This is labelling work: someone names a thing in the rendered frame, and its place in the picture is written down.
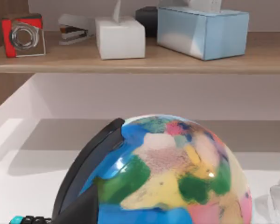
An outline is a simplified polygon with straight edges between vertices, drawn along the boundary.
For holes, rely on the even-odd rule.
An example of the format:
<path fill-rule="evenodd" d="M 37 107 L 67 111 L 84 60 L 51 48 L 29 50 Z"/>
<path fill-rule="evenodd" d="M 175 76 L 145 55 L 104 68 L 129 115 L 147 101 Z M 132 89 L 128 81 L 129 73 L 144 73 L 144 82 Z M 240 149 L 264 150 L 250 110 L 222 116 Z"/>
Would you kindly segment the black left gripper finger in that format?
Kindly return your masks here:
<path fill-rule="evenodd" d="M 57 194 L 51 224 L 98 224 L 98 187 L 91 185 L 61 210 L 64 197 Z"/>

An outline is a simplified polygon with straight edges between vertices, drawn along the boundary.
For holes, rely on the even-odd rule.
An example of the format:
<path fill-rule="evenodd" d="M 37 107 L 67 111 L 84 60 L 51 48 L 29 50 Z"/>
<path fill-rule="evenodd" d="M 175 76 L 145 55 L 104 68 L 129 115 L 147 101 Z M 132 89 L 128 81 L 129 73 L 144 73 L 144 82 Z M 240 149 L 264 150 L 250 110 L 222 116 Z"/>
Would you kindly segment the black keyboard with teal key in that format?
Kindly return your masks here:
<path fill-rule="evenodd" d="M 8 224 L 51 224 L 52 219 L 41 216 L 15 216 Z"/>

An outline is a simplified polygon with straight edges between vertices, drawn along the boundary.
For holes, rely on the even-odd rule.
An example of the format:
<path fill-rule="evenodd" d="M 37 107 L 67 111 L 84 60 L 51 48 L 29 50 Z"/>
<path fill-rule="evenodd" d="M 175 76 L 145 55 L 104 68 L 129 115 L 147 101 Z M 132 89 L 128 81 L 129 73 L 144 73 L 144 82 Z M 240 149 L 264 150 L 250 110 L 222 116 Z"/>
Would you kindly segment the wooden shelf unit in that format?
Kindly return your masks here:
<path fill-rule="evenodd" d="M 95 39 L 45 56 L 0 47 L 0 118 L 110 119 L 173 114 L 197 120 L 280 120 L 280 32 L 250 32 L 243 56 L 202 61 L 146 41 L 142 59 L 101 60 Z"/>

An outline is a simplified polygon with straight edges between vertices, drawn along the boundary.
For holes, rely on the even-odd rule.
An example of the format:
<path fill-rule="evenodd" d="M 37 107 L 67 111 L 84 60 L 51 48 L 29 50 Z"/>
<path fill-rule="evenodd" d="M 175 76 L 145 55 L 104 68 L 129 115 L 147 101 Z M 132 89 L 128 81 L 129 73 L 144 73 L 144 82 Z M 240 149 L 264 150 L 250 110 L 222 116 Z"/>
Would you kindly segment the white tissue box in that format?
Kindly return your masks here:
<path fill-rule="evenodd" d="M 95 18 L 96 41 L 102 60 L 144 58 L 145 28 L 131 16 L 121 16 L 121 0 L 112 17 Z"/>

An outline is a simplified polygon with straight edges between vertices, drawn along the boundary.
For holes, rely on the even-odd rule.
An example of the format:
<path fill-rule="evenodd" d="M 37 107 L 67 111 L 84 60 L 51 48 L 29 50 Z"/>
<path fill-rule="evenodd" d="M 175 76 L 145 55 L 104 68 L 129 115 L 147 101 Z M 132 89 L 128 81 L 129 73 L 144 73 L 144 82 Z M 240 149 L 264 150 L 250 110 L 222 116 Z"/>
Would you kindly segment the white and black stapler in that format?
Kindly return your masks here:
<path fill-rule="evenodd" d="M 83 42 L 95 35 L 95 21 L 91 17 L 62 14 L 58 24 L 61 33 L 59 45 Z"/>

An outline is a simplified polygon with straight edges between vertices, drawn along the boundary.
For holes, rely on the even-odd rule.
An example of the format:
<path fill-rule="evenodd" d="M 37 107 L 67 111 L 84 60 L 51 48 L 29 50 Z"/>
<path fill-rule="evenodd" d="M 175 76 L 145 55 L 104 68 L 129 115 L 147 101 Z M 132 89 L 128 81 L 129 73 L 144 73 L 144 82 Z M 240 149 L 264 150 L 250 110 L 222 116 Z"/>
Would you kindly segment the red and black tape dispenser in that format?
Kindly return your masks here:
<path fill-rule="evenodd" d="M 9 14 L 2 18 L 1 27 L 6 57 L 46 55 L 41 14 Z"/>

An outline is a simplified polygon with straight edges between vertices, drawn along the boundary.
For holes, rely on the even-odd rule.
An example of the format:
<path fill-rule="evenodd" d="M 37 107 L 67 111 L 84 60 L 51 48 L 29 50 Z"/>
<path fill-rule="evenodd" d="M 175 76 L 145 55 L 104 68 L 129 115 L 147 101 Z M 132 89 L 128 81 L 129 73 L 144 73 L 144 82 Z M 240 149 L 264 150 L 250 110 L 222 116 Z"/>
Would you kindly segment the black rounded box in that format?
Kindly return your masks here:
<path fill-rule="evenodd" d="M 157 7 L 146 6 L 136 10 L 135 19 L 144 26 L 146 37 L 156 38 L 158 27 Z"/>

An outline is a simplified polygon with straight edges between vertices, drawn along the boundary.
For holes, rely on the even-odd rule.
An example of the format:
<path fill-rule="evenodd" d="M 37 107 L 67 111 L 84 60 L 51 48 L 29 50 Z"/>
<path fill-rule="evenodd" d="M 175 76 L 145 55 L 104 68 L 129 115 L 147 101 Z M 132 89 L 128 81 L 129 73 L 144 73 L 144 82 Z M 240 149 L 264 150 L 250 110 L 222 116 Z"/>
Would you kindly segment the light blue tissue box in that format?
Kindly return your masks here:
<path fill-rule="evenodd" d="M 249 13 L 222 0 L 159 0 L 157 43 L 200 60 L 245 54 Z"/>

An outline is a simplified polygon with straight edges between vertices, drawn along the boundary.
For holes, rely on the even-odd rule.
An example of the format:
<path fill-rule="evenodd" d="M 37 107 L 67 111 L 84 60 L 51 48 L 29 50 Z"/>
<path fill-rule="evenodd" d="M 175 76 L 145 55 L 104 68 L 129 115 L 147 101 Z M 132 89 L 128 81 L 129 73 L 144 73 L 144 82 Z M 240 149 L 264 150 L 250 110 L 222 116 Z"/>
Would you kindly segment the colourful globe with black frame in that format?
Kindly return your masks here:
<path fill-rule="evenodd" d="M 252 224 L 252 196 L 232 151 L 172 115 L 115 119 L 69 168 L 61 210 L 98 187 L 98 224 Z"/>

